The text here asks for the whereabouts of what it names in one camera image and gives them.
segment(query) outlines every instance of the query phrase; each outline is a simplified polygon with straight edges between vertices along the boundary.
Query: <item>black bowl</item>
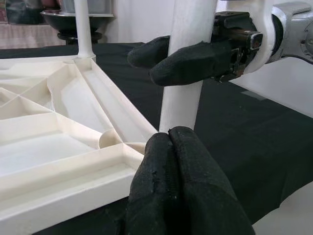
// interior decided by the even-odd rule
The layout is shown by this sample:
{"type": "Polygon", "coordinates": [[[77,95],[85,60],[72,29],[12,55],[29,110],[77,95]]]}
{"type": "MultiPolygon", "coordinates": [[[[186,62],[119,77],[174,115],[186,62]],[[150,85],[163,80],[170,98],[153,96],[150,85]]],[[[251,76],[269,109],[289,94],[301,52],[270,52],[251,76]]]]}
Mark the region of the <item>black bowl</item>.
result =
{"type": "MultiPolygon", "coordinates": [[[[75,16],[64,14],[61,10],[46,10],[41,12],[45,21],[54,29],[66,33],[76,32],[75,16]]],[[[89,16],[90,30],[94,33],[99,27],[107,24],[112,16],[89,16]]]]}

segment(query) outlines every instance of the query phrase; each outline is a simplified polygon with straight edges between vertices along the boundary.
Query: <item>black fabric glove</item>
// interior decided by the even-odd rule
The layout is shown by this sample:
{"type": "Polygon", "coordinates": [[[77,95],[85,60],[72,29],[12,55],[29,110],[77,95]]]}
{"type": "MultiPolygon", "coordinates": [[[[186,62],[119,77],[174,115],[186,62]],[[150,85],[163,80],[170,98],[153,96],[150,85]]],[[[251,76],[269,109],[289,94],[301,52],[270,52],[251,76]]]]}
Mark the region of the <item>black fabric glove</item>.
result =
{"type": "Polygon", "coordinates": [[[131,185],[127,235],[253,235],[227,177],[189,128],[152,136],[131,185]]]}
{"type": "Polygon", "coordinates": [[[133,49],[128,62],[150,69],[150,78],[160,86],[187,85],[225,74],[231,64],[229,41],[201,42],[168,55],[170,37],[160,37],[133,49]]]}

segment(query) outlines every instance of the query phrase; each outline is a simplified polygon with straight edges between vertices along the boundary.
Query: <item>white plastic structure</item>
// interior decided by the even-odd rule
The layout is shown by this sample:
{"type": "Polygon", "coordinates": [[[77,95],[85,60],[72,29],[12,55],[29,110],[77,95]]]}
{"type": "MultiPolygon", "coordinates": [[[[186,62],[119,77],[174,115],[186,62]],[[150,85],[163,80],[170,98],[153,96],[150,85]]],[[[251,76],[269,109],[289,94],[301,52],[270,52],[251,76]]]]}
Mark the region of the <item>white plastic structure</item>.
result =
{"type": "MultiPolygon", "coordinates": [[[[169,54],[201,41],[210,42],[217,0],[176,0],[169,54]]],[[[164,88],[160,132],[175,126],[194,128],[202,81],[164,88]]]]}
{"type": "Polygon", "coordinates": [[[273,0],[227,1],[226,11],[249,12],[258,31],[264,37],[260,50],[247,66],[245,73],[260,69],[270,58],[275,44],[275,29],[272,22],[273,0]]]}
{"type": "Polygon", "coordinates": [[[0,60],[0,235],[128,196],[157,132],[94,62],[85,2],[75,0],[79,57],[0,60]]]}

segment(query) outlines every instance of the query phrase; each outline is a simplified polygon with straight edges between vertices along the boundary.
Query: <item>white thin rod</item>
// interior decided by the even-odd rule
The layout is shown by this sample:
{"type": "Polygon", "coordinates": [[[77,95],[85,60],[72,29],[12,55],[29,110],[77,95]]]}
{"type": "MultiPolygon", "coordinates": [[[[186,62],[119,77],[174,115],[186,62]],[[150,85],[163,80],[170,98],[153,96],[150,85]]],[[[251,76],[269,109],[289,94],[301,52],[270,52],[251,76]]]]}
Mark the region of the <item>white thin rod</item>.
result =
{"type": "MultiPolygon", "coordinates": [[[[210,42],[218,0],[176,0],[169,55],[182,47],[210,42]]],[[[202,81],[164,88],[160,132],[195,127],[202,81]]]]}
{"type": "Polygon", "coordinates": [[[74,0],[76,29],[78,37],[78,57],[94,57],[91,44],[90,23],[87,0],[74,0]]]}

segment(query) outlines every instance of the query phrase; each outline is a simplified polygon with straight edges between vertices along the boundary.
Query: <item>table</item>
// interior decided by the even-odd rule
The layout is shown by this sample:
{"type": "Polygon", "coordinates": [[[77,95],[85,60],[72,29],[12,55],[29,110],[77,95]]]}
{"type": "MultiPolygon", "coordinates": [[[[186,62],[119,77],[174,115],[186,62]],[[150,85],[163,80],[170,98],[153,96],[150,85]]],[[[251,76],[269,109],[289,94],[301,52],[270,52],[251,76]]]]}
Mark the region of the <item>table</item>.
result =
{"type": "MultiPolygon", "coordinates": [[[[140,44],[96,44],[97,64],[158,128],[162,88],[127,63],[140,44]]],[[[77,54],[77,46],[0,50],[0,58],[77,54]]],[[[204,82],[195,131],[229,178],[251,222],[313,181],[313,119],[232,83],[204,82]]],[[[114,234],[127,199],[37,233],[114,234]]]]}

